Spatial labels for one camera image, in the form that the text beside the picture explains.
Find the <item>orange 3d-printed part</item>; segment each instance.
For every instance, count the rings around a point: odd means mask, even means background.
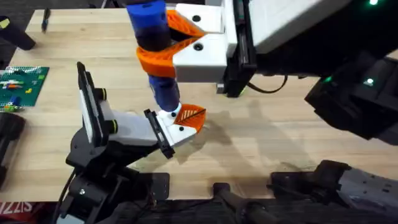
[[[148,74],[157,77],[175,78],[173,55],[194,43],[200,37],[203,37],[205,33],[191,25],[183,17],[178,15],[175,10],[167,11],[167,22],[169,23],[170,28],[189,35],[192,38],[183,40],[171,47],[161,50],[160,52],[150,52],[138,47],[137,57],[142,65],[142,69],[144,69]]]

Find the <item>wooden table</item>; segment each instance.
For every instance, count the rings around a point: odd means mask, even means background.
[[[43,11],[35,11],[27,33],[34,50],[17,50],[11,65],[50,67],[37,104],[20,115],[27,120],[17,156],[0,201],[54,201],[72,168],[65,163],[70,140],[81,127],[76,62],[83,62],[95,84],[108,90],[114,109],[142,114],[158,107],[125,9],[53,10],[46,34]],[[275,88],[282,77],[256,77]],[[210,84],[180,84],[182,101],[207,108],[203,131],[176,148],[167,160],[159,151],[132,165],[143,172],[169,172],[170,198],[208,198],[214,182],[229,182],[245,197],[271,197],[266,189],[274,171],[313,170],[323,159],[347,162],[398,179],[398,148],[365,141],[329,127],[306,104],[316,79],[290,78],[273,95],[250,89],[238,99],[215,93]]]

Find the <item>blue cylinder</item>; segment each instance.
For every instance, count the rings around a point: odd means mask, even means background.
[[[156,77],[149,75],[149,83],[154,91],[156,103],[162,110],[171,112],[177,109],[180,103],[180,92],[177,82],[173,78]]]
[[[148,51],[170,47],[170,29],[164,0],[138,1],[136,4],[128,4],[126,9],[140,47]]]
[[[170,29],[166,18],[164,0],[135,0],[126,9],[136,35],[138,45],[144,50],[157,52],[171,45]],[[180,93],[174,78],[151,74],[149,83],[157,104],[164,111],[174,111],[180,103]]]

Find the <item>red label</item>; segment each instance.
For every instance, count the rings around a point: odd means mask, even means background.
[[[30,202],[0,202],[0,217],[7,217],[22,222],[32,221],[33,206]]]

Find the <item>black pen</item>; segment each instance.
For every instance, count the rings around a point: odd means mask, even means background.
[[[47,25],[49,24],[49,17],[51,15],[51,11],[49,8],[45,8],[44,10],[44,17],[43,17],[43,23],[42,23],[42,32],[45,33],[47,31]]]

